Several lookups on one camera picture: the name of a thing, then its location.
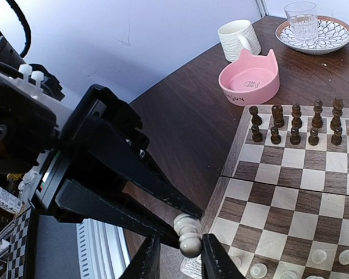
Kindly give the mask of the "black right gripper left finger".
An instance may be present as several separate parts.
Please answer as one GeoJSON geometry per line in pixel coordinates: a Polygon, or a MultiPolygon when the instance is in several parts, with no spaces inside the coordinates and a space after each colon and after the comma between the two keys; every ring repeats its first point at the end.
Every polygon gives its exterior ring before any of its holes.
{"type": "Polygon", "coordinates": [[[119,279],[160,278],[161,243],[158,235],[146,237],[119,279]]]}

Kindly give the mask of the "white rook chess piece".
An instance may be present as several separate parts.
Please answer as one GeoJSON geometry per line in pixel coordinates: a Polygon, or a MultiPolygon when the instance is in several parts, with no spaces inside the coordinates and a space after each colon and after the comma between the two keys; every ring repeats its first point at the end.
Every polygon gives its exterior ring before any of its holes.
{"type": "Polygon", "coordinates": [[[231,256],[230,257],[233,263],[236,265],[236,267],[239,269],[242,265],[241,257],[239,256],[231,256]]]}

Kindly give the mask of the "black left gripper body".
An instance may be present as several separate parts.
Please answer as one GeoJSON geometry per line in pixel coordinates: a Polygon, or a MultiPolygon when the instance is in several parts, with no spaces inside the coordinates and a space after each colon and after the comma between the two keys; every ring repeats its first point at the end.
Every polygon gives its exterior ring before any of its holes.
{"type": "Polygon", "coordinates": [[[73,122],[102,118],[119,128],[126,143],[135,143],[144,152],[149,139],[141,132],[143,125],[136,112],[108,88],[91,86],[65,117],[60,115],[61,103],[51,108],[40,100],[43,94],[43,85],[24,74],[15,85],[11,77],[0,73],[0,174],[33,171],[31,206],[59,222],[80,223],[89,218],[65,211],[55,202],[65,181],[77,177],[73,122]]]}

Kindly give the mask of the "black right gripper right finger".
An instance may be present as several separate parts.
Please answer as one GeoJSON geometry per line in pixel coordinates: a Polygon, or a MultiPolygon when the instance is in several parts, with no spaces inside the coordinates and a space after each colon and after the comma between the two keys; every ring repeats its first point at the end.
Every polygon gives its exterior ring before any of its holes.
{"type": "Polygon", "coordinates": [[[202,278],[245,279],[214,234],[202,236],[202,278]]]}

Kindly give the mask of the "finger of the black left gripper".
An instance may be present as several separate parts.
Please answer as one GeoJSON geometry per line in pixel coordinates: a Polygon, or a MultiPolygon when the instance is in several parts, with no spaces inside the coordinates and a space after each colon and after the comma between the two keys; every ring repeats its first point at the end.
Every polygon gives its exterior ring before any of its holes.
{"type": "Polygon", "coordinates": [[[179,236],[173,227],[128,194],[102,195],[77,181],[66,180],[55,202],[65,211],[123,227],[146,237],[158,235],[161,243],[179,248],[179,236]]]}
{"type": "Polygon", "coordinates": [[[117,126],[86,117],[73,122],[72,140],[77,151],[74,181],[102,195],[123,193],[130,181],[167,205],[201,218],[202,210],[172,185],[149,153],[126,143],[117,126]]]}

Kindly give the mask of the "white pawn chess piece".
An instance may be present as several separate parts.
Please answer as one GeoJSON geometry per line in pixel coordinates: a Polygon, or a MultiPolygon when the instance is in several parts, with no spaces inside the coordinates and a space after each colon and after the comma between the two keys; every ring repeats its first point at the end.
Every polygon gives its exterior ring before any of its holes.
{"type": "Polygon", "coordinates": [[[200,221],[185,213],[179,214],[173,222],[173,228],[179,236],[179,248],[187,258],[195,258],[201,254],[200,221]]]}
{"type": "Polygon", "coordinates": [[[313,264],[315,265],[320,265],[322,263],[324,263],[327,259],[327,253],[326,251],[322,250],[322,249],[317,249],[315,251],[313,251],[312,255],[311,255],[311,261],[313,264]]]}

